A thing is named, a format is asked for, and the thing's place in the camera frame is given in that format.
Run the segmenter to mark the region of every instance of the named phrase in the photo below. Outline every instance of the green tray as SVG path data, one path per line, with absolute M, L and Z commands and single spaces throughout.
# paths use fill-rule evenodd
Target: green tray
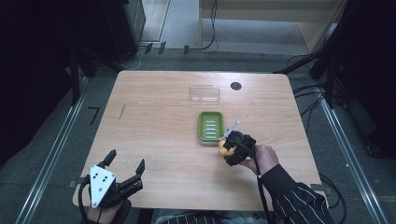
M 198 135 L 201 143 L 217 143 L 224 135 L 224 121 L 220 112 L 203 111 L 199 115 Z

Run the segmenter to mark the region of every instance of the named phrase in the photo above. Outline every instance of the sleeve cuff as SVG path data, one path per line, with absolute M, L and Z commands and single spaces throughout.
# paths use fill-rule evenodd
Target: sleeve cuff
M 297 183 L 280 164 L 262 176 L 262 183 L 271 196 L 275 197 L 282 196 L 297 186 Z

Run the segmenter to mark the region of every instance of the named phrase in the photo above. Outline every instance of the light wood tabletop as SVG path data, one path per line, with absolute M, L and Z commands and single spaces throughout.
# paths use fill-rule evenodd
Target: light wood tabletop
M 233 90 L 233 82 L 241 90 Z M 192 85 L 217 85 L 219 103 L 192 102 Z M 119 73 L 81 176 L 116 149 L 107 170 L 117 174 L 117 182 L 133 176 L 142 159 L 146 162 L 144 187 L 130 197 L 133 207 L 262 211 L 256 176 L 246 167 L 230 167 L 217 147 L 199 143 L 202 111 L 222 113 L 225 130 L 239 120 L 236 130 L 257 145 L 271 145 L 297 182 L 320 184 L 288 77 L 280 74 Z M 88 192 L 83 201 L 89 204 Z

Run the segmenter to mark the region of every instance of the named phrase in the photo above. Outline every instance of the hand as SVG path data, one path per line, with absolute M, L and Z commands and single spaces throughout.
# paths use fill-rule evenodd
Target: hand
M 275 151 L 272 149 L 272 147 L 259 145 L 256 146 L 255 150 L 256 150 L 257 163 L 259 164 L 261 175 L 264 175 L 269 170 L 271 170 L 272 168 L 274 168 L 276 165 L 279 164 L 277 155 Z M 252 170 L 254 174 L 256 174 L 257 169 L 253 159 L 247 159 L 241 161 L 239 164 L 246 166 L 247 168 Z
M 90 206 L 90 209 L 88 210 L 88 214 L 87 214 L 87 219 L 102 224 L 111 223 L 114 217 L 116 216 L 117 211 L 119 211 L 119 209 L 121 208 L 121 205 L 122 202 L 111 208 L 107 208 L 107 209 L 102 208 L 102 212 L 100 207 L 92 208 L 92 206 Z

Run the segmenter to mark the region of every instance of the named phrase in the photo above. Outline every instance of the table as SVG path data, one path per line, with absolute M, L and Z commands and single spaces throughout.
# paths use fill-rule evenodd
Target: table
M 214 0 L 199 0 L 200 44 L 202 19 L 211 18 L 213 3 Z M 297 22 L 308 51 L 313 52 L 340 20 L 346 5 L 347 0 L 220 0 L 216 19 Z
M 233 82 L 242 89 L 232 90 Z M 189 100 L 190 86 L 205 84 L 219 86 L 218 105 Z M 262 211 L 256 176 L 245 167 L 230 167 L 217 147 L 199 143 L 202 111 L 221 112 L 225 128 L 240 120 L 236 130 L 273 146 L 295 180 L 320 184 L 288 77 L 280 74 L 120 72 L 81 176 L 116 149 L 107 169 L 118 182 L 146 161 L 144 187 L 130 198 L 134 207 Z M 88 205 L 88 192 L 84 196 Z

